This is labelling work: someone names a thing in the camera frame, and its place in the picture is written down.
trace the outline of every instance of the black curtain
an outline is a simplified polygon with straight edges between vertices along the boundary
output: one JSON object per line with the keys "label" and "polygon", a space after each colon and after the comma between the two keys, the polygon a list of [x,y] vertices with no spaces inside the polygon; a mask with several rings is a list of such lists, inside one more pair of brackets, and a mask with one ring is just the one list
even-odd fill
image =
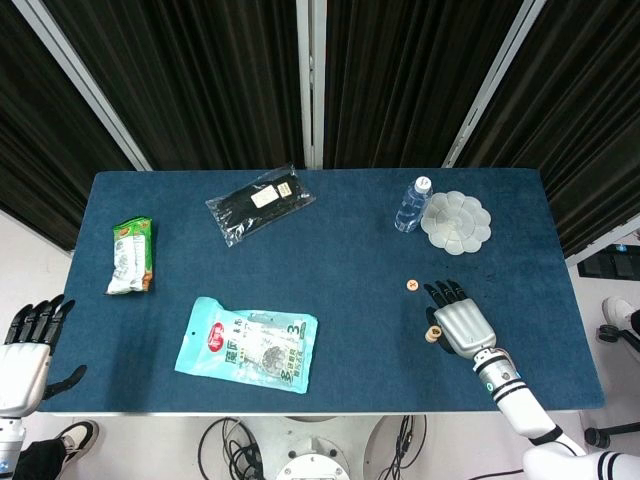
{"label": "black curtain", "polygon": [[520,0],[329,0],[324,167],[439,167]]}
{"label": "black curtain", "polygon": [[8,1],[0,41],[0,209],[72,249],[95,174],[131,164]]}
{"label": "black curtain", "polygon": [[637,214],[640,2],[547,2],[456,166],[539,169],[566,255]]}
{"label": "black curtain", "polygon": [[304,166],[294,0],[46,0],[154,169]]}

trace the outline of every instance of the plastic water bottle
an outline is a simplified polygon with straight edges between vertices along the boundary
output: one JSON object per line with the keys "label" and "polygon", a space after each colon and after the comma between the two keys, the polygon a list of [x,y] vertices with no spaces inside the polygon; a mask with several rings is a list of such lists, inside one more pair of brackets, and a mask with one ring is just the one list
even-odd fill
{"label": "plastic water bottle", "polygon": [[401,232],[413,232],[429,205],[431,195],[433,190],[428,177],[418,177],[415,183],[409,185],[402,198],[402,206],[396,214],[396,228]]}

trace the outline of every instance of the robotic arm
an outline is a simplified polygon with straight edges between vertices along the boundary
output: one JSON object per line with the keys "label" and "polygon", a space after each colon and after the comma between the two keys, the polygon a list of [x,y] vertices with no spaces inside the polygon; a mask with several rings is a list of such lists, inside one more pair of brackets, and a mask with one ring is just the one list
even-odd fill
{"label": "robotic arm", "polygon": [[0,478],[12,478],[25,429],[22,417],[33,413],[42,400],[70,389],[87,367],[81,365],[69,378],[46,385],[51,357],[65,317],[74,301],[61,306],[64,297],[25,306],[9,327],[0,346]]}
{"label": "robotic arm", "polygon": [[584,450],[554,423],[516,371],[509,354],[496,348],[496,335],[476,303],[455,282],[425,284],[438,309],[427,309],[432,327],[427,341],[473,360],[473,371],[486,386],[513,429],[534,448],[523,468],[530,480],[632,480],[640,477],[640,458]]}

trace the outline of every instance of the table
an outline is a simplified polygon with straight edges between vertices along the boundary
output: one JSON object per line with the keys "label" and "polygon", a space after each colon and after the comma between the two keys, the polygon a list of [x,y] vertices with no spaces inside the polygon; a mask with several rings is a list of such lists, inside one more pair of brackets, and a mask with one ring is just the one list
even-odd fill
{"label": "table", "polygon": [[[410,413],[494,410],[472,362],[424,340],[424,290],[408,279],[452,278],[493,325],[547,409],[603,405],[603,394],[539,175],[526,169],[301,171],[317,200],[228,248],[204,202],[256,171],[108,172],[96,176],[65,295],[67,318],[50,381],[86,364],[51,412]],[[421,231],[395,230],[419,175],[436,191],[478,198],[492,237],[453,257]],[[104,295],[111,228],[153,218],[149,293]],[[193,302],[230,310],[309,313],[319,327],[309,390],[300,395],[174,371]]]}

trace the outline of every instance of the black sneaker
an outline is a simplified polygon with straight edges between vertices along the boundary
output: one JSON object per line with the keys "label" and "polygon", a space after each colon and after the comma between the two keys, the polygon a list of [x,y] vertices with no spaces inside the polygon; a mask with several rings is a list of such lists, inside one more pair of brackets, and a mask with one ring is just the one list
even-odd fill
{"label": "black sneaker", "polygon": [[77,462],[79,458],[84,456],[93,447],[98,438],[98,432],[100,431],[98,424],[92,420],[84,420],[82,422],[74,423],[65,428],[56,437],[62,440],[64,448],[67,450],[67,455],[62,461],[62,468],[60,469],[60,475],[62,476],[65,468],[70,464]]}

